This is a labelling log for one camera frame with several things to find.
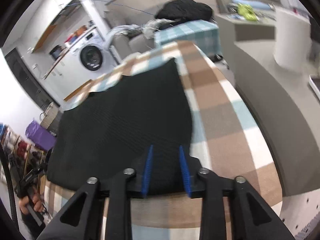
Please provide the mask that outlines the grey square cabinet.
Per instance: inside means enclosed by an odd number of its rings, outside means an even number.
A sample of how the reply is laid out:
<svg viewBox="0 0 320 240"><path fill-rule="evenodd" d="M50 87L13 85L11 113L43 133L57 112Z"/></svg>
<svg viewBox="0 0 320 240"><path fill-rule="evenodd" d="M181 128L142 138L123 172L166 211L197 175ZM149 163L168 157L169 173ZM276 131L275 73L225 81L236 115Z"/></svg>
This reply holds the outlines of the grey square cabinet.
<svg viewBox="0 0 320 240"><path fill-rule="evenodd" d="M223 46L234 42L275 39L275 21L270 19L250 22L233 19L231 15L217 14L215 20Z"/></svg>

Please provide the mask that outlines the green toy mask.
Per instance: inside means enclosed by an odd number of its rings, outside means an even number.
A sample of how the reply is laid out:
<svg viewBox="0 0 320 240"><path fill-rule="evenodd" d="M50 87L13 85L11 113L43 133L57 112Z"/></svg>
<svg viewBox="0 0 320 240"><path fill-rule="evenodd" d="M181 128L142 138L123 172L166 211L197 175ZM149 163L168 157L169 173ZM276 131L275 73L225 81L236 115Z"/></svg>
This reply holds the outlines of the green toy mask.
<svg viewBox="0 0 320 240"><path fill-rule="evenodd" d="M247 21L257 22L259 20L252 6L249 4L238 3L237 12L240 16L243 16Z"/></svg>

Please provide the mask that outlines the grey sofa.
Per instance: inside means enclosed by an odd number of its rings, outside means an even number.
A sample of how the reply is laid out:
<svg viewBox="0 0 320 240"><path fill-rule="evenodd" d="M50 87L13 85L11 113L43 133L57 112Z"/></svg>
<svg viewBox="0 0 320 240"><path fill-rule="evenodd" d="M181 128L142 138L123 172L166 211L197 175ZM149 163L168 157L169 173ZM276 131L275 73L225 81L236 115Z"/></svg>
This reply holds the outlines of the grey sofa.
<svg viewBox="0 0 320 240"><path fill-rule="evenodd" d="M109 46L109 51L118 63L134 53L144 53L155 48L154 39L143 34L117 35Z"/></svg>

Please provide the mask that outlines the black knit sweater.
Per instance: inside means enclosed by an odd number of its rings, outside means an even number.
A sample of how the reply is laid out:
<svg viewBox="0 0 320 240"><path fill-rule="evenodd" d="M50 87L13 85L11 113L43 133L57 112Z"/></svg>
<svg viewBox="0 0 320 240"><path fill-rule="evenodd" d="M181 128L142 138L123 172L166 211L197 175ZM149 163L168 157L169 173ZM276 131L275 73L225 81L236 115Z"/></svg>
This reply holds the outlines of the black knit sweater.
<svg viewBox="0 0 320 240"><path fill-rule="evenodd" d="M192 117L174 59L65 111L49 158L47 179L77 190L96 177L103 188L126 168L147 174L148 194L183 191L180 150L188 152Z"/></svg>

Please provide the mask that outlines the black quilted jacket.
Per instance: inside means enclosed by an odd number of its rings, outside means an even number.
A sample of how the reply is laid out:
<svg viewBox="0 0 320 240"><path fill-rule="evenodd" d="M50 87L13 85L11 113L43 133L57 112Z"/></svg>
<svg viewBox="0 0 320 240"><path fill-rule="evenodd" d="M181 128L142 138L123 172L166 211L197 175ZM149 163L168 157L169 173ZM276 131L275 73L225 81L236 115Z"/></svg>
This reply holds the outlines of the black quilted jacket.
<svg viewBox="0 0 320 240"><path fill-rule="evenodd" d="M154 18L171 21L210 21L213 16L212 8L204 3L194 0L172 0L165 3Z"/></svg>

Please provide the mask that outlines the purple bag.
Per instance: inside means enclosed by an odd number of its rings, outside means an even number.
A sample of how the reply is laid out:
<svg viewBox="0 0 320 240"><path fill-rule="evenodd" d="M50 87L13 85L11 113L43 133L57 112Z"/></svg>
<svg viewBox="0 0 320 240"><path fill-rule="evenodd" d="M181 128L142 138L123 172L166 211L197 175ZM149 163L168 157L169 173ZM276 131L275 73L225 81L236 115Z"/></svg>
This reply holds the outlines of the purple bag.
<svg viewBox="0 0 320 240"><path fill-rule="evenodd" d="M45 151L52 149L56 143L56 138L35 120L27 126L25 135L35 145Z"/></svg>

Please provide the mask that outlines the teal checked tablecloth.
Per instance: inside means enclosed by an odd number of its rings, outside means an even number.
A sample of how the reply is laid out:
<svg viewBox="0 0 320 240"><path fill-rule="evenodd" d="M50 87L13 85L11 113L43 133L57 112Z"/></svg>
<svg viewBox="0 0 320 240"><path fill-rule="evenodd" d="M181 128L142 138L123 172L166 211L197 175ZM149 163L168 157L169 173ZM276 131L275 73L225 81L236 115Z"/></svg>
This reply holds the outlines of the teal checked tablecloth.
<svg viewBox="0 0 320 240"><path fill-rule="evenodd" d="M216 23L196 20L160 30L155 33L155 46L173 41L191 41L207 56L222 55L219 27Z"/></svg>

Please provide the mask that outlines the white grey clothes pile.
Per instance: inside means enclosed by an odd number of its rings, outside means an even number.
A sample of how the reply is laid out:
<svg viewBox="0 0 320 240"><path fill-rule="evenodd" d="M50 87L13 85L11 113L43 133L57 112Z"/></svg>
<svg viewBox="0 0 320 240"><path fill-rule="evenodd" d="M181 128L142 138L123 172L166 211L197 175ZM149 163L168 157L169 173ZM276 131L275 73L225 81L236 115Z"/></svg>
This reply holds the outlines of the white grey clothes pile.
<svg viewBox="0 0 320 240"><path fill-rule="evenodd" d="M107 48L111 45L114 36L117 35L130 35L130 34L143 34L147 39L154 38L154 32L156 30L159 30L159 27L164 24L172 24L175 23L175 21L167 20L164 18L161 19L154 19L149 20L147 23L143 25L119 25L114 28L112 28L105 37L105 43L104 46Z"/></svg>

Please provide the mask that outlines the brown blue checked tablecloth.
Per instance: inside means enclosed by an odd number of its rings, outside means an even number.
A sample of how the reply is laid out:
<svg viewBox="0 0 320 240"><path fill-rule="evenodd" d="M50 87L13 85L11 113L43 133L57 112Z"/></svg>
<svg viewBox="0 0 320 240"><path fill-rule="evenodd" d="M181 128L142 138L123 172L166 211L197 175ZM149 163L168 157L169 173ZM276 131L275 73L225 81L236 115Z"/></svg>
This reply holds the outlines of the brown blue checked tablecloth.
<svg viewBox="0 0 320 240"><path fill-rule="evenodd" d="M111 74L78 88L67 101L78 105L90 92L115 85L122 75L135 75L175 59L193 116L190 153L201 165L225 178L245 177L275 213L280 213L282 189L272 155L242 98L194 44L171 42L134 54ZM201 201L185 194L131 202L134 239L198 239Z"/></svg>

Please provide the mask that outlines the white washing machine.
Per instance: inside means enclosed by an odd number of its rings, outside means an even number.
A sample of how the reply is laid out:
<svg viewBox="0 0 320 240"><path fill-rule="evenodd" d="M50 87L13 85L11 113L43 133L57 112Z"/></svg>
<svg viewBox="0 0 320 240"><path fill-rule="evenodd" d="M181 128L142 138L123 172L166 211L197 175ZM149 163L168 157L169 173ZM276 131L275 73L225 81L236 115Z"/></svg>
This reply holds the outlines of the white washing machine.
<svg viewBox="0 0 320 240"><path fill-rule="evenodd" d="M63 57L63 73L78 81L96 79L108 74L117 65L111 52L104 48L105 41L96 27L81 35Z"/></svg>

